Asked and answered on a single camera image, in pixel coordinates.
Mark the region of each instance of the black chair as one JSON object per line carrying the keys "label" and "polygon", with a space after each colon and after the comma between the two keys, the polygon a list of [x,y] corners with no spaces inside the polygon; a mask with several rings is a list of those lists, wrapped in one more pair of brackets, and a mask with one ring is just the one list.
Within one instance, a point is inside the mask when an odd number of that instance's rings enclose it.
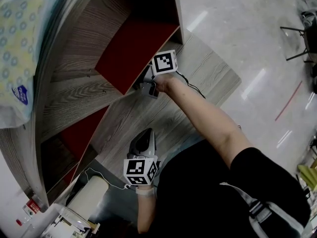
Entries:
{"label": "black chair", "polygon": [[293,56],[291,58],[287,58],[286,59],[287,61],[294,59],[294,58],[297,58],[297,57],[300,57],[300,56],[303,56],[305,54],[309,54],[309,53],[317,54],[317,22],[316,22],[316,19],[314,19],[312,25],[305,30],[291,28],[291,27],[284,27],[284,26],[281,26],[280,29],[288,29],[288,30],[297,31],[304,38],[304,41],[305,41],[306,48],[305,48],[304,52],[302,52],[296,56]]}

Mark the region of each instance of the forearm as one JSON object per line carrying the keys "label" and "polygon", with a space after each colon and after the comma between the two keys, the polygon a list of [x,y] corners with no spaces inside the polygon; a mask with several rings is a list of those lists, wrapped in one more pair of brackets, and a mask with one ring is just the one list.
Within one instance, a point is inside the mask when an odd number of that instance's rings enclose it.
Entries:
{"label": "forearm", "polygon": [[[152,186],[139,186],[139,189],[151,189]],[[155,217],[156,212],[156,195],[142,196],[138,195],[139,212],[138,212],[138,232],[146,233]]]}
{"label": "forearm", "polygon": [[167,95],[182,109],[196,130],[218,151],[228,167],[234,157],[251,146],[237,124],[177,78],[171,78]]}

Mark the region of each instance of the white wall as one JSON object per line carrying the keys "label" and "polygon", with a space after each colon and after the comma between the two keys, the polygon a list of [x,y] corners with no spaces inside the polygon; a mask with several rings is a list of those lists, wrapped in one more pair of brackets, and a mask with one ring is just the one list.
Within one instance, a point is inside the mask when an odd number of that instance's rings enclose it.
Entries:
{"label": "white wall", "polygon": [[[0,151],[0,229],[8,238],[19,238],[25,232],[28,224],[19,226],[16,219],[23,214],[22,207],[28,201],[19,184],[15,180]],[[58,213],[55,207],[50,207],[45,213],[37,213],[30,223],[34,226],[25,238],[37,237],[51,223]]]}

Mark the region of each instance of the diaper package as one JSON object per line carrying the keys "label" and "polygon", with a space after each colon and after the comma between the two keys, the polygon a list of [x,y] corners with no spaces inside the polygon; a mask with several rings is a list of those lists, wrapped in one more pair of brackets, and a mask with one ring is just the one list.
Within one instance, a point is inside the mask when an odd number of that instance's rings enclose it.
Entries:
{"label": "diaper package", "polygon": [[48,22],[59,0],[0,0],[0,128],[31,116],[33,76]]}

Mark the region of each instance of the white marker cube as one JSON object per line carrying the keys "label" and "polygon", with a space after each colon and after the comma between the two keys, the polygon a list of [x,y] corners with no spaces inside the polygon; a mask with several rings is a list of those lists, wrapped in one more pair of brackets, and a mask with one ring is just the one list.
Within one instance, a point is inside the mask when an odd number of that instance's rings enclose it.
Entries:
{"label": "white marker cube", "polygon": [[158,52],[151,63],[154,76],[177,71],[178,69],[175,50]]}
{"label": "white marker cube", "polygon": [[150,185],[157,173],[156,159],[125,159],[123,175],[131,185]]}

